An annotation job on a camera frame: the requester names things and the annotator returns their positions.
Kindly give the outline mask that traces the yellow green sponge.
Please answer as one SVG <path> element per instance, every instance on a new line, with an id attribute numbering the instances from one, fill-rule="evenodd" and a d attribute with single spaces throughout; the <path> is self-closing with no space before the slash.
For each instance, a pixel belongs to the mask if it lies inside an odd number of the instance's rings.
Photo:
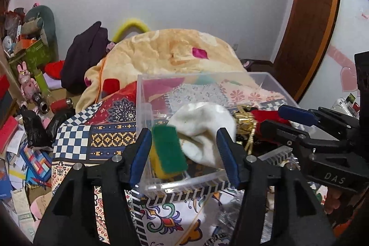
<path id="1" fill-rule="evenodd" d="M 149 153 L 152 171 L 157 178 L 166 180 L 188 170 L 176 128 L 166 124 L 152 128 L 152 146 Z"/>

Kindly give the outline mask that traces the red cloth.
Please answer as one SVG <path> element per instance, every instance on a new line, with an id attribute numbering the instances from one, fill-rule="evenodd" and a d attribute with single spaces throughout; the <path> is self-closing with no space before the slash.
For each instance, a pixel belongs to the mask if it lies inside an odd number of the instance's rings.
<path id="1" fill-rule="evenodd" d="M 257 123 L 262 123 L 264 121 L 273 121 L 279 124 L 284 124 L 290 126 L 290 122 L 282 117 L 280 117 L 277 110 L 259 110 L 254 109 L 251 111 L 254 119 Z"/>

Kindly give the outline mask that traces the colourful blue pencil case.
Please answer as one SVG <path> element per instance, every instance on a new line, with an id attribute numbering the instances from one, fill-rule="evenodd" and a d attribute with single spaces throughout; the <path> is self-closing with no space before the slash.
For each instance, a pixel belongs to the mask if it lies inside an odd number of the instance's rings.
<path id="1" fill-rule="evenodd" d="M 33 177 L 39 181 L 47 182 L 51 177 L 51 158 L 49 155 L 40 150 L 29 148 L 25 144 L 20 155 L 25 161 L 28 169 L 32 172 Z"/>

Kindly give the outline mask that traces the white sock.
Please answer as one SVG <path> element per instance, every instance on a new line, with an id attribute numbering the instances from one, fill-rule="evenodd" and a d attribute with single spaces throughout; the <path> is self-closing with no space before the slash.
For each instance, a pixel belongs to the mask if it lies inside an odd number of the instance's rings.
<path id="1" fill-rule="evenodd" d="M 188 159 L 214 169 L 224 167 L 216 134 L 225 128 L 235 140 L 236 121 L 229 110 L 212 102 L 186 104 L 173 114 L 168 125 L 176 128 L 181 149 Z"/>

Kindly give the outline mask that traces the grey cloth in plastic bag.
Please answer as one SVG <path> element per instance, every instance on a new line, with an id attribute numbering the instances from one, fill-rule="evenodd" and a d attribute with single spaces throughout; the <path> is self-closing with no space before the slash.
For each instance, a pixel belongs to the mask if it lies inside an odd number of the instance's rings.
<path id="1" fill-rule="evenodd" d="M 214 234 L 225 234 L 228 239 L 231 238 L 235 229 L 236 221 L 241 208 L 241 197 L 235 196 L 229 203 L 220 207 L 220 212 L 216 217 L 216 229 Z M 266 211 L 264 217 L 263 231 L 261 243 L 267 242 L 271 238 L 273 214 L 274 214 L 274 199 L 266 201 Z"/>

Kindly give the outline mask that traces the clear plastic storage bin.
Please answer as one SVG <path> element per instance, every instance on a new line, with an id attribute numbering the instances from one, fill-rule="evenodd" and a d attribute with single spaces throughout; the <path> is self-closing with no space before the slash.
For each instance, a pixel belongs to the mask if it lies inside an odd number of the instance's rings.
<path id="1" fill-rule="evenodd" d="M 296 106 L 295 100 L 267 72 L 206 72 L 143 74 L 138 77 L 136 129 L 160 124 L 173 126 L 188 159 L 188 170 L 159 178 L 148 160 L 139 183 L 140 193 L 155 199 L 171 193 L 224 189 L 228 178 L 216 150 L 216 131 L 236 134 L 233 115 L 240 106 L 275 111 Z"/>

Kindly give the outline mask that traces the black plastic bag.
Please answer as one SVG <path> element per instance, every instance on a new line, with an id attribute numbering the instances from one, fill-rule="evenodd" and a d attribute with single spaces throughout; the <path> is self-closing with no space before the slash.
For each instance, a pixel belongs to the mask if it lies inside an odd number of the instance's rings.
<path id="1" fill-rule="evenodd" d="M 29 148 L 51 147 L 56 140 L 56 134 L 61 125 L 75 115 L 74 108 L 65 108 L 57 111 L 46 128 L 42 124 L 41 118 L 26 106 L 21 106 L 23 125 L 27 135 Z"/>

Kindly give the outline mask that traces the patterned patchwork bed cover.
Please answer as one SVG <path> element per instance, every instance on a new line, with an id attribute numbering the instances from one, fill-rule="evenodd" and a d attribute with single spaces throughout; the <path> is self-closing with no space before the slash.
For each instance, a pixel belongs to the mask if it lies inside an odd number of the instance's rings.
<path id="1" fill-rule="evenodd" d="M 110 245 L 262 245 L 268 187 L 275 187 L 269 245 L 333 245 L 335 236 L 323 207 L 298 169 L 273 166 L 248 154 L 225 128 L 216 133 L 230 184 L 243 192 L 235 227 L 227 233 L 220 214 L 231 195 L 182 194 L 176 204 L 144 204 L 134 193 L 155 139 L 143 129 L 135 143 L 95 166 L 76 162 L 69 169 L 39 224 L 34 245 L 101 245 L 94 190 L 101 189 Z"/>

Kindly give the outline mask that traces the brown wooden door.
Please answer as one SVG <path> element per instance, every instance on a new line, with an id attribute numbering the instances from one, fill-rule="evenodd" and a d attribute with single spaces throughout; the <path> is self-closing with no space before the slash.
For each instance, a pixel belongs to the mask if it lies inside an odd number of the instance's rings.
<path id="1" fill-rule="evenodd" d="M 275 78 L 299 102 L 327 52 L 340 0 L 293 0 L 273 63 Z"/>

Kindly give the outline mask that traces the red thermos bottle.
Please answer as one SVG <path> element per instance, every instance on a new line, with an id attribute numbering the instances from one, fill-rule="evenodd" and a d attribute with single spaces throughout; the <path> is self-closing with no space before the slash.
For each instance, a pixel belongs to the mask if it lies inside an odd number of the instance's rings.
<path id="1" fill-rule="evenodd" d="M 55 114 L 56 112 L 69 109 L 73 107 L 73 100 L 71 98 L 60 99 L 58 101 L 54 101 L 51 105 L 51 111 Z"/>

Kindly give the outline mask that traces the beige fleece blanket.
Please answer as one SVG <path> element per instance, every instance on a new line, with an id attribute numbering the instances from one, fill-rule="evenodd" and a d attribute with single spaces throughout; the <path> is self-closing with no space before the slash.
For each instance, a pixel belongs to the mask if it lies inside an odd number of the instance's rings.
<path id="1" fill-rule="evenodd" d="M 98 101 L 106 79 L 119 80 L 122 89 L 140 74 L 245 71 L 225 41 L 192 29 L 162 29 L 117 43 L 84 78 L 90 83 L 76 104 L 81 112 Z"/>

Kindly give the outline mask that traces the pink bunny plush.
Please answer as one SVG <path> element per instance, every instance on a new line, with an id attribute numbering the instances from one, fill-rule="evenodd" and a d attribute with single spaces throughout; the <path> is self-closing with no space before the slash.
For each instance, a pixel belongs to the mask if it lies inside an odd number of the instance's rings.
<path id="1" fill-rule="evenodd" d="M 33 100 L 33 95 L 40 92 L 38 83 L 32 78 L 31 73 L 27 68 L 27 64 L 23 61 L 17 66 L 18 82 L 21 85 L 21 94 L 27 101 Z"/>

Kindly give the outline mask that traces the red box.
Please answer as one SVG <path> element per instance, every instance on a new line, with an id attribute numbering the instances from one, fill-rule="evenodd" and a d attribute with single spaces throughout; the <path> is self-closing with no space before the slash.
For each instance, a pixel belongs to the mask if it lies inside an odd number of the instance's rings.
<path id="1" fill-rule="evenodd" d="M 9 81 L 7 76 L 4 74 L 0 77 L 0 100 L 2 100 L 9 89 Z"/>

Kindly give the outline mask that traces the green cardboard box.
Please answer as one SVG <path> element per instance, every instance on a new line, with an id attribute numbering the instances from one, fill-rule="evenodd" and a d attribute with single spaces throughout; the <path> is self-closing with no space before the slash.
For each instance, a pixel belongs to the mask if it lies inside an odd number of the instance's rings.
<path id="1" fill-rule="evenodd" d="M 36 69 L 40 69 L 47 63 L 55 61 L 57 59 L 57 49 L 55 44 L 50 46 L 44 44 L 41 39 L 35 41 L 29 48 L 23 49 L 17 53 L 17 55 L 11 57 L 8 63 L 13 71 L 13 74 L 17 77 L 17 66 L 25 62 L 27 69 L 33 73 Z"/>

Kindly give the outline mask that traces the dark purple garment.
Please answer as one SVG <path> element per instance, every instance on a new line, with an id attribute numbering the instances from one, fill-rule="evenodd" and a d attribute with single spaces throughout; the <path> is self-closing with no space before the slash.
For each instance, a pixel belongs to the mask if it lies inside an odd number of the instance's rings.
<path id="1" fill-rule="evenodd" d="M 61 86 L 73 95 L 82 94 L 87 88 L 86 71 L 97 65 L 107 55 L 110 43 L 107 28 L 96 21 L 86 31 L 77 35 L 68 49 L 61 70 Z"/>

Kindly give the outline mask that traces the grey green plush toy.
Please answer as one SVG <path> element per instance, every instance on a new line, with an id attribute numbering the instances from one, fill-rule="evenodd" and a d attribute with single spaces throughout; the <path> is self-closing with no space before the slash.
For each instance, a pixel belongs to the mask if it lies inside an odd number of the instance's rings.
<path id="1" fill-rule="evenodd" d="M 56 25 L 51 9 L 40 5 L 29 10 L 21 26 L 21 34 L 39 36 L 44 45 L 57 46 Z"/>

